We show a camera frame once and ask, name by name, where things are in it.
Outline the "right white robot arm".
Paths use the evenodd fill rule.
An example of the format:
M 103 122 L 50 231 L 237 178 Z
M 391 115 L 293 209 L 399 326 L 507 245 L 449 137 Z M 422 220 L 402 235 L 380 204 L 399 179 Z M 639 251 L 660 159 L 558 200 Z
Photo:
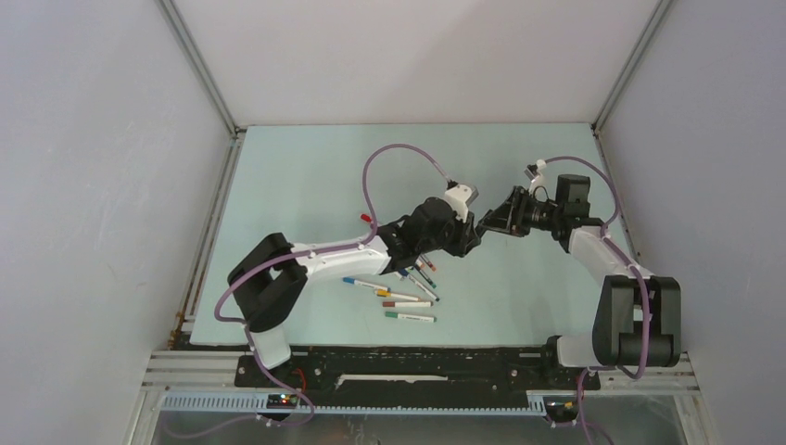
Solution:
M 481 232 L 524 237 L 537 229 L 551 234 L 601 288 L 594 321 L 583 336 L 550 338 L 555 352 L 539 362 L 550 387 L 571 381 L 577 367 L 623 368 L 640 375 L 649 367 L 673 367 L 682 353 L 681 289 L 672 277 L 657 276 L 632 260 L 590 217 L 590 178 L 562 174 L 553 198 L 517 186 L 479 222 Z

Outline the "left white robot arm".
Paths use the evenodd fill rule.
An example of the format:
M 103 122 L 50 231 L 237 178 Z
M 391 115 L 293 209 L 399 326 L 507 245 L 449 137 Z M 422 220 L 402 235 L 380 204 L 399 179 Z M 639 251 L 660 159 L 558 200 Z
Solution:
M 283 323 L 307 285 L 399 272 L 426 253 L 443 250 L 463 257 L 478 246 L 469 209 L 474 199 L 470 189 L 454 187 L 443 197 L 426 199 L 412 214 L 378 227 L 368 239 L 305 245 L 291 243 L 281 233 L 265 236 L 227 278 L 249 344 L 260 358 L 258 375 L 276 387 L 291 378 L 293 362 Z

